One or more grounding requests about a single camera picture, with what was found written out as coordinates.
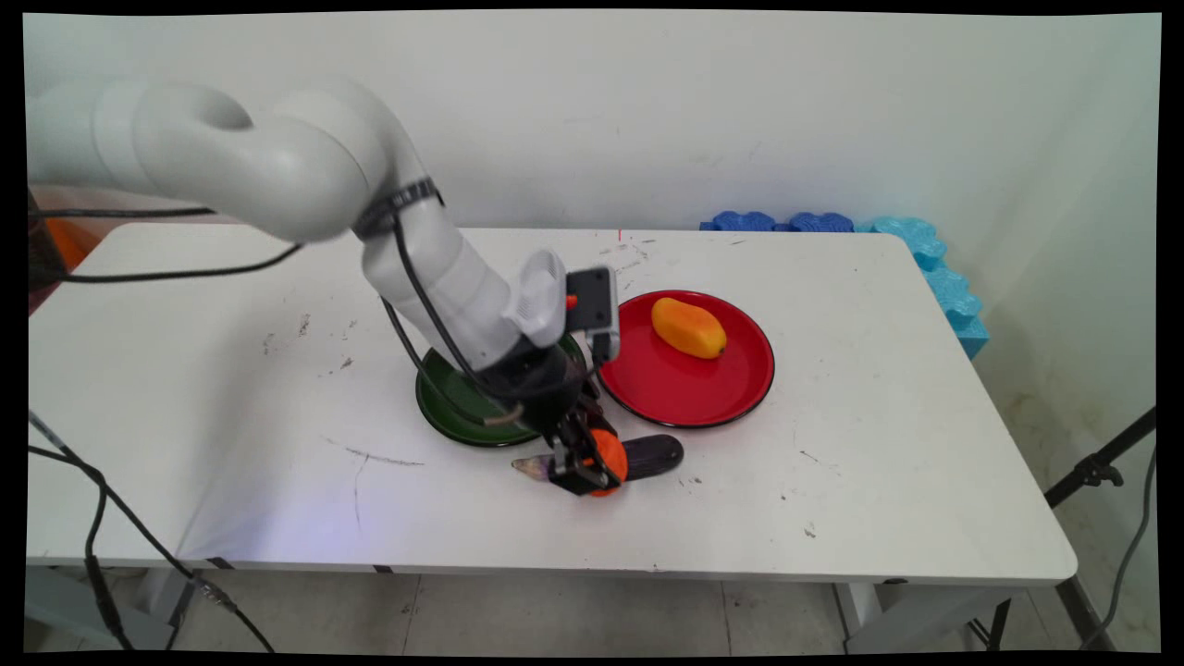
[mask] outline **black border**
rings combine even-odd
[[[619,404],[620,406],[623,406],[625,409],[625,411],[628,411],[629,414],[632,414],[633,416],[636,416],[636,417],[638,417],[638,418],[641,418],[643,421],[649,421],[650,423],[656,423],[658,425],[664,425],[667,428],[675,428],[675,429],[678,429],[678,430],[702,430],[704,428],[718,428],[720,425],[726,425],[728,423],[732,423],[733,421],[739,421],[739,420],[744,418],[745,416],[748,416],[749,414],[752,414],[752,410],[757,409],[758,406],[760,406],[760,403],[765,402],[765,397],[768,396],[770,389],[773,388],[773,379],[777,378],[777,354],[773,353],[773,344],[768,341],[768,335],[765,334],[765,329],[761,328],[759,324],[757,324],[757,320],[753,319],[752,315],[749,315],[748,313],[746,313],[745,310],[742,310],[741,308],[739,308],[735,303],[733,303],[731,301],[726,301],[726,300],[723,300],[723,299],[721,299],[721,297],[719,297],[719,296],[716,296],[714,294],[706,294],[703,292],[695,292],[693,289],[658,289],[656,292],[646,292],[644,294],[638,294],[638,295],[633,296],[632,299],[629,299],[624,303],[620,303],[619,306],[617,306],[617,310],[619,312],[620,308],[623,308],[626,305],[631,303],[632,301],[636,301],[637,299],[641,299],[642,296],[649,296],[650,294],[663,294],[663,293],[668,293],[668,292],[682,292],[684,294],[699,294],[700,296],[707,296],[707,297],[710,297],[710,299],[715,299],[716,301],[721,301],[721,302],[728,303],[729,306],[736,308],[736,312],[739,312],[740,314],[745,315],[745,318],[747,318],[748,321],[751,321],[752,325],[757,327],[757,331],[760,332],[760,337],[765,339],[765,345],[768,346],[768,356],[770,356],[770,359],[771,359],[770,363],[773,365],[773,372],[768,376],[768,385],[765,386],[765,392],[761,393],[760,397],[757,398],[757,402],[752,403],[752,405],[748,409],[741,411],[740,414],[738,414],[738,415],[735,415],[735,416],[733,416],[731,418],[727,418],[727,420],[723,420],[723,421],[716,421],[715,423],[702,423],[702,424],[697,424],[697,425],[680,425],[680,424],[676,424],[676,423],[667,423],[664,421],[658,421],[656,418],[650,418],[649,416],[645,416],[644,414],[641,414],[639,411],[637,411],[633,408],[631,408],[628,404],[625,404],[625,402],[622,401],[617,396],[617,393],[613,393],[612,389],[610,389],[609,385],[605,384],[604,377],[600,377],[600,369],[599,367],[596,370],[597,383],[600,384],[600,388],[604,389],[604,392],[609,393],[612,397],[612,399],[616,401],[617,404]]]

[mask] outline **mango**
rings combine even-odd
[[[654,332],[671,347],[702,359],[719,358],[728,344],[723,326],[706,309],[664,297],[650,309]]]

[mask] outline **white table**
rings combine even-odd
[[[772,342],[770,395],[735,423],[674,433],[682,466],[611,498],[530,481],[509,463],[543,442],[476,449],[424,421],[347,235],[256,274],[62,286],[28,322],[30,406],[198,568],[835,582],[851,652],[907,649],[1076,570],[901,241],[464,235],[502,275],[551,246],[570,269],[614,267],[622,301],[680,288],[735,303]],[[238,225],[129,224],[78,271],[231,265],[283,246]],[[623,440],[669,431],[601,402]],[[32,427],[28,441],[47,444]],[[77,564],[95,501],[79,473],[31,459],[26,563]],[[114,510],[96,552],[163,564]],[[896,578],[913,584],[883,609],[871,584]]]

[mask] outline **tripod stand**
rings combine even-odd
[[[1115,487],[1121,486],[1122,475],[1114,468],[1114,461],[1154,429],[1156,408],[1152,406],[1146,414],[1128,425],[1126,430],[1122,430],[1117,437],[1111,440],[1108,444],[1082,459],[1081,462],[1073,467],[1073,472],[1066,474],[1063,479],[1049,488],[1044,493],[1044,499],[1048,501],[1049,507],[1056,508],[1061,502],[1069,499],[1073,493],[1081,489],[1082,486],[1098,487],[1101,486],[1102,481],[1109,481]],[[1069,609],[1069,615],[1077,633],[1082,636],[1092,635],[1096,630],[1096,627],[1093,626],[1095,621],[1089,617],[1088,613],[1081,611],[1088,606],[1076,581],[1076,576],[1057,585],[1056,591],[1061,596],[1061,601],[1066,603],[1066,608]],[[990,652],[999,649],[1010,608],[1011,600],[1008,600],[995,609],[995,617],[991,620],[990,638],[986,641],[986,649]],[[980,628],[980,626],[976,626],[973,622],[971,625],[972,628]],[[1113,649],[1113,645],[1109,643],[1109,639],[1105,634],[1092,642],[1096,643],[1099,640],[1106,643],[1108,649]]]

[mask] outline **electrical cable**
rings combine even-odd
[[[487,423],[484,418],[465,410],[463,406],[457,404],[456,401],[452,399],[452,396],[449,396],[448,393],[442,391],[439,386],[437,386],[436,383],[432,382],[431,376],[427,374],[427,369],[424,367],[424,361],[419,359],[419,353],[416,351],[414,345],[411,344],[411,339],[407,338],[407,332],[404,331],[403,325],[399,324],[399,315],[394,313],[394,308],[391,306],[390,301],[387,301],[382,296],[379,297],[382,299],[382,307],[386,308],[386,314],[387,316],[391,318],[391,325],[394,326],[394,332],[399,335],[399,341],[403,342],[403,348],[407,351],[407,356],[411,357],[411,363],[416,364],[416,370],[419,371],[419,376],[424,378],[424,382],[429,386],[431,386],[432,391],[436,391],[436,395],[444,398],[444,401],[449,404],[450,408],[452,408],[452,411],[455,411],[457,416],[475,425],[485,425]]]
[[[208,581],[201,581],[200,584],[198,584],[198,582],[194,581],[193,571],[191,571],[188,568],[181,564],[175,557],[173,557],[173,553],[168,552],[168,550],[165,549],[165,546],[161,545],[159,540],[156,540],[156,537],[154,537],[152,532],[148,531],[148,527],[146,527],[144,524],[140,520],[140,518],[137,518],[136,514],[133,513],[131,508],[128,507],[127,504],[124,504],[124,501],[120,498],[118,494],[116,494],[114,489],[111,489],[110,485],[108,485],[107,479],[103,476],[103,474],[95,467],[91,467],[90,465],[84,462],[82,457],[78,456],[78,454],[76,454],[70,447],[67,447],[65,442],[63,442],[62,438],[58,437],[57,434],[53,433],[53,430],[51,430],[50,427],[46,425],[45,422],[37,416],[37,414],[33,412],[32,409],[28,410],[28,422],[32,423],[33,427],[37,428],[37,430],[41,435],[44,435],[45,438],[49,440],[51,444],[53,444],[58,450],[60,450],[62,454],[47,452],[39,447],[34,447],[32,444],[28,446],[28,453],[40,455],[43,457],[49,457],[58,462],[64,462],[66,465],[82,469],[83,473],[85,473],[86,476],[89,476],[91,481],[94,481],[95,485],[98,486],[101,498],[109,497],[111,501],[120,507],[120,511],[122,511],[123,514],[128,517],[128,520],[130,520],[131,524],[135,525],[136,530],[140,531],[140,534],[143,536],[144,539],[147,539],[148,543],[152,544],[152,546],[156,549],[156,551],[160,552],[161,556],[163,556],[165,559],[170,565],[173,565],[174,569],[180,571],[182,576],[185,576],[188,581],[191,581],[208,598],[213,600],[215,603],[220,606],[226,606],[227,609],[231,609],[234,613],[234,616],[237,616],[243,622],[243,625],[245,625],[246,628],[250,629],[252,634],[255,634],[255,638],[259,640],[259,642],[263,645],[264,648],[266,648],[268,652],[275,652],[275,649],[271,647],[271,643],[268,642],[265,638],[263,638],[263,634],[259,633],[259,629],[256,628],[255,623],[252,623],[250,619],[247,619],[247,616],[237,606],[234,606],[230,596]],[[90,536],[88,536],[88,542],[89,542],[88,549],[90,549],[94,545],[94,534],[97,533],[98,531],[97,524],[98,520],[101,520],[101,517],[102,517],[102,511],[99,511],[99,514],[96,517],[96,523],[91,526],[92,532]],[[92,584],[95,584],[95,597],[96,602],[99,606],[99,614],[103,615],[103,620],[108,625],[108,629],[111,630],[111,635],[114,635],[116,640],[120,640],[120,634],[122,633],[122,625],[120,623],[118,609],[116,608],[114,600],[111,600],[110,597],[110,591],[107,590],[107,584],[102,578],[102,570],[98,565],[98,558],[96,558],[94,553],[88,555],[86,569],[88,572],[91,574],[90,577]],[[95,583],[96,576],[98,577],[98,583]],[[107,607],[109,613],[104,611],[104,604],[109,604]],[[126,645],[124,641],[120,642],[121,645],[123,645],[124,649],[134,649],[130,642],[127,642]]]
[[[982,622],[974,620],[972,622],[966,622],[966,626],[970,627],[970,630],[973,632],[976,636],[978,636],[978,640],[983,641],[984,646],[991,645],[991,639],[987,638]]]
[[[283,252],[279,252],[275,257],[271,257],[270,260],[247,265],[236,265],[227,268],[207,268],[199,270],[175,270],[175,271],[161,271],[161,273],[129,273],[126,275],[72,275],[69,273],[46,270],[37,265],[30,265],[28,270],[36,274],[38,277],[50,278],[56,282],[82,282],[90,284],[115,283],[115,282],[150,282],[155,280],[181,280],[186,277],[220,277],[224,275],[238,275],[240,273],[252,273],[256,270],[263,270],[264,268],[271,268],[277,263],[292,256],[294,254],[296,254],[297,250],[300,250],[303,246],[304,246],[303,243],[296,243],[292,246],[284,250]]]
[[[111,597],[110,588],[107,587],[107,579],[103,577],[103,571],[98,565],[98,558],[95,557],[95,537],[98,536],[98,527],[103,524],[103,513],[107,510],[108,493],[103,475],[97,469],[86,469],[77,466],[75,461],[53,452],[30,446],[28,453],[57,460],[59,462],[65,462],[66,465],[73,465],[82,469],[92,480],[96,480],[96,484],[98,485],[98,507],[95,510],[95,519],[90,524],[90,531],[86,533],[86,543],[83,546],[83,561],[85,562],[86,578],[90,579],[91,590],[95,593],[95,604],[98,607],[98,615],[102,617],[107,630],[110,632],[111,636],[114,636],[116,642],[120,643],[120,647],[123,649],[135,649],[131,641],[128,640],[127,634],[123,632],[123,621],[120,619],[120,610],[116,608],[115,600]]]
[[[150,217],[198,217],[218,214],[213,209],[144,209],[144,210],[98,210],[98,209],[58,209],[56,211],[28,211],[30,218],[47,217],[107,217],[120,219],[142,219]]]
[[[1159,447],[1151,449],[1151,462],[1147,465],[1147,478],[1143,482],[1143,519],[1139,521],[1139,529],[1134,532],[1134,538],[1131,539],[1131,545],[1126,549],[1126,555],[1122,556],[1122,564],[1118,568],[1118,575],[1114,577],[1114,591],[1111,594],[1111,607],[1106,613],[1106,619],[1102,623],[1094,629],[1094,633],[1086,639],[1081,647],[1077,649],[1086,649],[1098,640],[1099,636],[1109,627],[1109,623],[1114,621],[1114,615],[1118,613],[1118,596],[1122,589],[1122,577],[1126,575],[1126,566],[1131,564],[1131,557],[1134,555],[1134,549],[1139,546],[1139,540],[1143,539],[1143,533],[1147,531],[1147,523],[1151,521],[1151,479],[1156,475],[1156,452]]]
[[[398,213],[391,213],[391,218],[393,219],[394,223],[393,228],[394,228],[395,246],[399,250],[399,258],[403,261],[403,269],[407,274],[407,280],[411,282],[412,289],[416,290],[416,295],[419,297],[420,305],[424,306],[424,310],[427,313],[427,318],[432,320],[432,325],[436,327],[436,332],[439,333],[440,339],[448,347],[448,351],[452,354],[452,358],[456,359],[457,365],[461,366],[461,370],[465,373],[465,376],[468,376],[469,379],[483,392],[494,397],[504,399],[515,399],[515,401],[542,397],[556,390],[562,390],[567,388],[567,385],[570,384],[574,385],[583,384],[590,377],[592,377],[592,374],[597,371],[598,367],[600,367],[599,363],[593,363],[592,367],[588,369],[588,371],[583,373],[581,376],[558,382],[554,386],[546,386],[532,391],[500,391],[497,389],[494,389],[485,382],[483,382],[481,377],[477,376],[476,371],[472,370],[472,366],[469,365],[469,360],[464,358],[464,354],[461,353],[461,348],[457,347],[457,344],[452,339],[452,335],[449,334],[448,328],[444,326],[444,321],[440,319],[439,313],[436,312],[436,306],[433,306],[431,299],[427,297],[427,292],[424,289],[423,283],[419,281],[419,275],[416,273],[416,268],[411,264],[411,255],[407,252],[407,243],[403,236],[403,223],[399,220]]]
[[[255,626],[255,622],[251,622],[246,617],[246,615],[244,615],[243,611],[239,610],[238,608],[234,609],[234,617],[238,617],[239,620],[243,621],[244,625],[246,625],[246,628],[250,629],[252,634],[255,634],[255,638],[258,639],[260,643],[263,643],[264,649],[266,649],[270,653],[276,652],[276,649],[271,647],[271,643],[268,642],[268,639],[263,638],[263,634],[259,633],[259,629]]]

